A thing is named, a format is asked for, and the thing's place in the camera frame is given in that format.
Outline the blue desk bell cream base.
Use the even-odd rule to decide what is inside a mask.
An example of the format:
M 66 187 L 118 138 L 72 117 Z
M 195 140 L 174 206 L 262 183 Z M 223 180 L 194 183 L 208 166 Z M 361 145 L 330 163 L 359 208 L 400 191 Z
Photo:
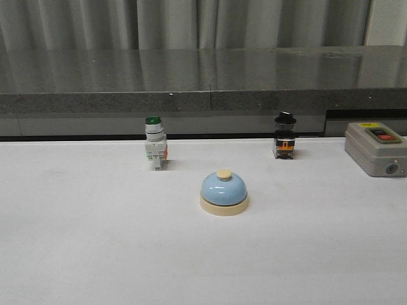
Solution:
M 209 214 L 232 216 L 249 206 L 249 195 L 240 176 L 227 169 L 209 174 L 202 182 L 200 206 Z

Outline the green push button switch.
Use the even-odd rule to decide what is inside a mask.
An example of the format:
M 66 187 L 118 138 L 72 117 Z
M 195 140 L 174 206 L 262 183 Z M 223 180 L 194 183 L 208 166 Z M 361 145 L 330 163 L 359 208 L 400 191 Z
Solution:
M 145 119 L 145 151 L 146 157 L 153 163 L 154 169 L 159 170 L 162 163 L 167 161 L 167 135 L 164 132 L 162 120 L 159 116 L 149 116 Z

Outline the grey curtain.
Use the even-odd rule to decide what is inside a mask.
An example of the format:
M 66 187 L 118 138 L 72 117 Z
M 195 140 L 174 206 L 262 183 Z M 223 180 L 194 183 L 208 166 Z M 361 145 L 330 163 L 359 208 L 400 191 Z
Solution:
M 358 46 L 369 1 L 2 1 L 1 49 Z

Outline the grey on off switch box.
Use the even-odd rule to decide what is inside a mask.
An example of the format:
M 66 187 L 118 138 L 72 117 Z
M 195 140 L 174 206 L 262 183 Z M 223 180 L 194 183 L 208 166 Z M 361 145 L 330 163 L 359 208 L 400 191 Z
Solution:
M 383 123 L 349 123 L 345 151 L 371 177 L 406 177 L 406 139 Z

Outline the grey stone counter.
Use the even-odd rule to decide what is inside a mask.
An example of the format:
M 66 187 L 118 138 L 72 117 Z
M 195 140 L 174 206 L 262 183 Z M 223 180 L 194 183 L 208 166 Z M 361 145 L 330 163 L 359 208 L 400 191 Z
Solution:
M 139 139 L 157 115 L 172 139 L 301 137 L 353 121 L 406 133 L 406 48 L 55 50 L 1 54 L 1 138 Z

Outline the black rotary selector switch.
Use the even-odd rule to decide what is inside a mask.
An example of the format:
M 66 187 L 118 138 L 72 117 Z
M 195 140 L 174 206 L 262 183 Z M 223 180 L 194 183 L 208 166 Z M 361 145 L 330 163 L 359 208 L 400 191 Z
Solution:
M 275 137 L 272 149 L 275 159 L 293 159 L 295 124 L 296 119 L 290 112 L 280 111 L 279 116 L 275 118 Z

